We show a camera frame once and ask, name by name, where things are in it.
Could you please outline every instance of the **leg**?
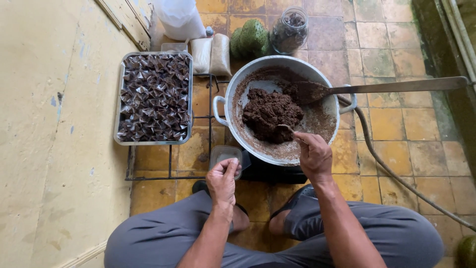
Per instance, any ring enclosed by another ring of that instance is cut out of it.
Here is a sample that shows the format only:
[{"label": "leg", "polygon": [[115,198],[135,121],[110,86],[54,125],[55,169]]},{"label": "leg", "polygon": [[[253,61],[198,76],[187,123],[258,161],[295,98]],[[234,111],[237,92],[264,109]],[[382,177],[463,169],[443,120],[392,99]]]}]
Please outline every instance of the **leg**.
[{"label": "leg", "polygon": [[[431,268],[443,256],[439,234],[417,212],[399,206],[348,204],[389,268]],[[278,256],[303,267],[333,267],[317,199],[301,197],[287,215],[284,231],[303,242]]]},{"label": "leg", "polygon": [[[109,237],[104,266],[175,268],[199,236],[210,212],[211,199],[200,191],[169,206],[130,217]],[[276,259],[273,254],[227,243],[222,267],[247,268]]]}]

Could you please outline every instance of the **tiled floor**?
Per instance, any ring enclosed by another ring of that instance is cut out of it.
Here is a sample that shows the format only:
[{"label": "tiled floor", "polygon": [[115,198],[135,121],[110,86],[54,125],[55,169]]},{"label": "tiled floor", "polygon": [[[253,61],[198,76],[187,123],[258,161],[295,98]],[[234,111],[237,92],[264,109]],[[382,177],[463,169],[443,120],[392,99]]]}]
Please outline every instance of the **tiled floor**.
[{"label": "tiled floor", "polygon": [[[295,3],[310,15],[310,36],[307,45],[294,56],[317,67],[333,85],[428,78],[410,0],[204,0],[197,5],[205,25],[230,36],[250,18],[270,28],[282,11]],[[153,50],[160,50],[162,42],[170,41],[161,35],[160,24],[151,31]],[[233,71],[243,64],[233,62]],[[206,83],[194,79],[195,115],[208,114]],[[429,92],[369,93],[359,95],[358,104],[371,123],[374,146],[384,161],[426,196],[476,223],[476,190],[442,98]],[[212,129],[213,146],[236,144],[222,125],[214,122]],[[365,145],[356,114],[342,116],[332,149],[334,178],[347,200],[405,206],[425,215],[447,246],[447,257],[439,267],[451,266],[455,243],[471,231],[441,215],[380,170]],[[174,174],[205,174],[207,151],[208,122],[196,120],[191,139],[173,147]],[[135,176],[166,176],[168,157],[167,146],[138,147]],[[193,182],[135,183],[131,214],[187,197]],[[237,201],[248,210],[252,223],[229,241],[268,252],[297,243],[271,236],[267,221],[269,214],[300,187],[237,181]]]}]

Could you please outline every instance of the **person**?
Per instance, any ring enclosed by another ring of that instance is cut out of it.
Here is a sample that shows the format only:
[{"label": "person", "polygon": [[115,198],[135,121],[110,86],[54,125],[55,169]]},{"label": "person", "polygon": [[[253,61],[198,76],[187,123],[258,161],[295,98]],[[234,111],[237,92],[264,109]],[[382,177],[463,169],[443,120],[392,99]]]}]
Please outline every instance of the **person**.
[{"label": "person", "polygon": [[236,204],[236,158],[221,161],[203,190],[121,223],[109,237],[106,268],[431,268],[444,253],[423,216],[400,206],[346,202],[332,178],[332,151],[315,134],[295,133],[311,184],[271,216],[269,230],[301,243],[277,253],[227,243],[249,225]]}]

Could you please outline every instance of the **metal tray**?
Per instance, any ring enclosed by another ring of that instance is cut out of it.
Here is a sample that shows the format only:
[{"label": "metal tray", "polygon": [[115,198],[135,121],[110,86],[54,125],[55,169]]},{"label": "metal tray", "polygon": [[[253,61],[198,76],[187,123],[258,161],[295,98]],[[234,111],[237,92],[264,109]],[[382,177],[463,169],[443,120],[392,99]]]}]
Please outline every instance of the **metal tray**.
[{"label": "metal tray", "polygon": [[[126,67],[122,64],[123,61],[130,57],[130,56],[147,56],[147,55],[162,55],[162,54],[171,54],[171,55],[177,55],[177,54],[184,54],[187,57],[190,58],[190,66],[189,66],[189,75],[188,75],[188,114],[190,115],[190,121],[187,123],[187,136],[181,140],[181,141],[165,141],[165,142],[121,142],[118,139],[117,132],[119,131],[119,121],[121,120],[121,99],[120,99],[120,90],[124,86],[124,73],[126,71]],[[193,88],[193,58],[190,54],[188,54],[185,51],[175,51],[175,52],[131,52],[127,53],[121,60],[121,68],[119,72],[119,88],[118,88],[118,103],[117,103],[117,109],[116,109],[116,123],[114,125],[114,133],[113,137],[114,140],[120,144],[120,145],[179,145],[185,143],[190,136],[192,135],[192,88]]]}]

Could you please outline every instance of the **large aluminum pot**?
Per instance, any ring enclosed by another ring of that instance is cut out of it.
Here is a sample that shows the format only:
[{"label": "large aluminum pot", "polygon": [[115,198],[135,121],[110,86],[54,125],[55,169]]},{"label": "large aluminum pot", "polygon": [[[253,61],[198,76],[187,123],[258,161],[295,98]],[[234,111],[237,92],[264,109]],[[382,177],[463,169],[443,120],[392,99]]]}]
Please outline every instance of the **large aluminum pot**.
[{"label": "large aluminum pot", "polygon": [[[254,137],[253,131],[242,122],[243,108],[248,103],[247,95],[250,88],[261,88],[269,93],[273,92],[273,90],[282,92],[281,88],[277,86],[276,83],[289,83],[289,81],[283,80],[283,76],[271,77],[267,80],[251,80],[249,82],[244,82],[244,84],[247,83],[245,84],[246,89],[241,90],[241,92],[238,93],[240,96],[236,95],[238,84],[240,84],[240,82],[242,82],[250,73],[263,67],[289,68],[289,70],[305,80],[319,82],[325,86],[331,87],[329,80],[327,80],[318,69],[307,62],[281,55],[262,57],[243,66],[243,68],[233,76],[233,79],[231,79],[228,85],[225,98],[222,96],[216,96],[213,99],[213,113],[218,122],[230,128],[231,133],[240,145],[257,158],[275,165],[299,165],[300,150],[296,142],[291,141],[282,144],[270,144],[268,142],[260,141]],[[357,105],[355,94],[351,95],[351,99],[352,104],[342,109],[339,108],[339,102],[335,95],[330,95],[319,102],[302,106],[305,115],[299,125],[296,126],[295,130],[319,134],[319,130],[322,129],[324,125],[327,126],[327,128],[331,127],[331,130],[334,130],[334,133],[329,140],[329,144],[331,144],[336,137],[337,130],[339,129],[340,114],[353,110]],[[219,117],[217,107],[218,102],[222,102],[225,106],[225,120]],[[326,116],[327,122],[319,122],[319,118],[322,117],[318,116],[316,112],[318,110],[317,105],[321,105],[320,111],[324,111],[324,113],[328,115]]]}]

